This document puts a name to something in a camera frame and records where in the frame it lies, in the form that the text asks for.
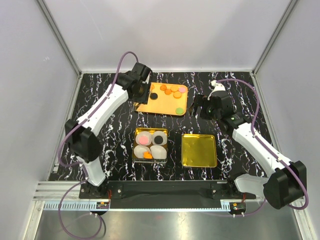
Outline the black round cookie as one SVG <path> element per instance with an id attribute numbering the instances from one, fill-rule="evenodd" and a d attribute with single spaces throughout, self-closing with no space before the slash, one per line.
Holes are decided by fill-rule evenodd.
<path id="1" fill-rule="evenodd" d="M 155 145 L 162 145 L 164 142 L 164 139 L 161 135 L 157 135 L 154 137 L 153 141 Z"/>
<path id="2" fill-rule="evenodd" d="M 156 100 L 158 98 L 158 95 L 156 93 L 151 93 L 150 94 L 150 99 L 151 100 Z"/>

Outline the pink round cookie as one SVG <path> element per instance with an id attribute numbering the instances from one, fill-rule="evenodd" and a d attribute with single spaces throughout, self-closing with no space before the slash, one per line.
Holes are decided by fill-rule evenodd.
<path id="1" fill-rule="evenodd" d="M 147 145 L 149 142 L 149 138 L 147 136 L 141 136 L 138 142 L 140 145 Z"/>

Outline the orange fish cookie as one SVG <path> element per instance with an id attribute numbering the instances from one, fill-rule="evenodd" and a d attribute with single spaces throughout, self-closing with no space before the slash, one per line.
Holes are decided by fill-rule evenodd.
<path id="1" fill-rule="evenodd" d="M 152 154 L 150 152 L 146 151 L 146 152 L 143 153 L 143 158 L 144 159 L 152 159 L 153 156 L 152 156 Z"/>

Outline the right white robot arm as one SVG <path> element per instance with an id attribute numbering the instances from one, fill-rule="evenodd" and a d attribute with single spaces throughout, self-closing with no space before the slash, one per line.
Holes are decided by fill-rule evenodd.
<path id="1" fill-rule="evenodd" d="M 268 143 L 247 117 L 234 110 L 227 92 L 196 94 L 189 113 L 194 116 L 197 110 L 200 110 L 201 119 L 217 122 L 219 128 L 244 147 L 266 173 L 266 177 L 248 173 L 235 175 L 227 185 L 230 197 L 236 199 L 244 193 L 264 197 L 277 210 L 302 197 L 305 205 L 309 204 L 306 166 L 301 161 L 291 161 Z"/>

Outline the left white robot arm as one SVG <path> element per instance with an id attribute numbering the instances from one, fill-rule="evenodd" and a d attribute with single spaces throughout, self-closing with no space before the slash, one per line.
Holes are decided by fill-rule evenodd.
<path id="1" fill-rule="evenodd" d="M 97 198 L 108 193 L 100 162 L 103 146 L 98 135 L 106 121 L 125 102 L 148 103 L 152 74 L 149 67 L 136 62 L 132 70 L 115 75 L 115 82 L 84 115 L 65 123 L 65 143 L 84 167 L 85 179 L 91 184 L 90 192 Z"/>

